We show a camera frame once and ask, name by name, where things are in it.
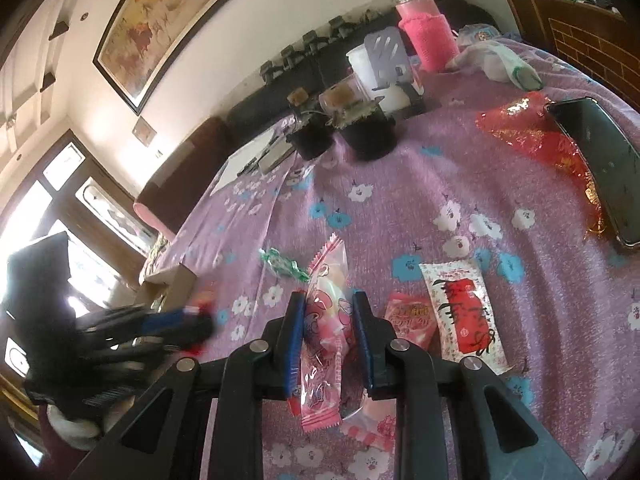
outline small picture on wall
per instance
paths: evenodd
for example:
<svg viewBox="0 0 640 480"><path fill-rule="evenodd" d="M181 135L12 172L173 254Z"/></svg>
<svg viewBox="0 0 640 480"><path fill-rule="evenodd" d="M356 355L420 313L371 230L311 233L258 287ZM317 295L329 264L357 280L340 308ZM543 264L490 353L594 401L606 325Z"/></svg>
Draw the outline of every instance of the small picture on wall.
<svg viewBox="0 0 640 480"><path fill-rule="evenodd" d="M94 65L140 114L175 57L226 0L120 0Z"/></svg>
<svg viewBox="0 0 640 480"><path fill-rule="evenodd" d="M133 134L136 136L136 139L142 142L144 146L147 148L151 144L151 141L154 140L156 136L156 131L149 126L142 117L138 118L138 122L133 127Z"/></svg>

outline pink knitted thermos cover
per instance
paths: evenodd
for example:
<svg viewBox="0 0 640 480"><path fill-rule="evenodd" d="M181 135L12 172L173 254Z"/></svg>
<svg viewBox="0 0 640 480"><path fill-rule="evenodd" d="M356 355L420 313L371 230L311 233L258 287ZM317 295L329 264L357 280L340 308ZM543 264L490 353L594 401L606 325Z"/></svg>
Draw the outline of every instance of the pink knitted thermos cover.
<svg viewBox="0 0 640 480"><path fill-rule="evenodd" d="M427 72L442 72L447 62L460 53L449 22L443 14L417 14L400 21L398 27L409 36L420 57L422 68Z"/></svg>

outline red and white snack package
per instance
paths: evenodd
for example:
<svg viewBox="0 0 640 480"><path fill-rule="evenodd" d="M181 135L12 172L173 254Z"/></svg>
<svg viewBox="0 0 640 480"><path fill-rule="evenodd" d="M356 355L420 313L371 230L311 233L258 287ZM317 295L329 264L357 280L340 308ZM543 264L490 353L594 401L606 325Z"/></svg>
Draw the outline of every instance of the red and white snack package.
<svg viewBox="0 0 640 480"><path fill-rule="evenodd" d="M442 358L481 358L496 374L510 366L494 323L482 272L474 260L420 264L440 330Z"/></svg>
<svg viewBox="0 0 640 480"><path fill-rule="evenodd" d="M438 327L429 298L393 292L386 304L385 319L400 338L427 349ZM340 424L340 432L391 452L396 443L396 400L372 400L364 392L360 409Z"/></svg>
<svg viewBox="0 0 640 480"><path fill-rule="evenodd" d="M300 411L303 430L313 431L340 423L342 361L354 343L344 241L333 234L308 273Z"/></svg>

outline white container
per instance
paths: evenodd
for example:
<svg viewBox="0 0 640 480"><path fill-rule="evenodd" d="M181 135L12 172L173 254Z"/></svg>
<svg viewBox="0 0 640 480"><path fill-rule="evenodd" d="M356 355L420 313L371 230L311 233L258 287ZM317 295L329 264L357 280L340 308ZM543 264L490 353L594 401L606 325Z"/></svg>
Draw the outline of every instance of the white container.
<svg viewBox="0 0 640 480"><path fill-rule="evenodd" d="M411 105L411 101L409 101L409 98L399 86L391 85L389 88L374 90L378 84L376 83L376 76L373 73L373 68L364 43L348 51L347 57L349 58L353 72L358 76L369 99L373 100L379 96L384 97L384 99L380 101L380 108L382 108L385 114L402 110Z"/></svg>

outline smartphone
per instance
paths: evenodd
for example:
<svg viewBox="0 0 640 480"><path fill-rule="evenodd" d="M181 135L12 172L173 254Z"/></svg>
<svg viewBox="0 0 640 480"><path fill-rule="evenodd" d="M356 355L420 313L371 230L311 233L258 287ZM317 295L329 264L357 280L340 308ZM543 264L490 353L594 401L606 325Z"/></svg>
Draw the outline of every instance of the smartphone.
<svg viewBox="0 0 640 480"><path fill-rule="evenodd" d="M638 151L593 98L560 101L545 110L580 148L620 243L640 248Z"/></svg>

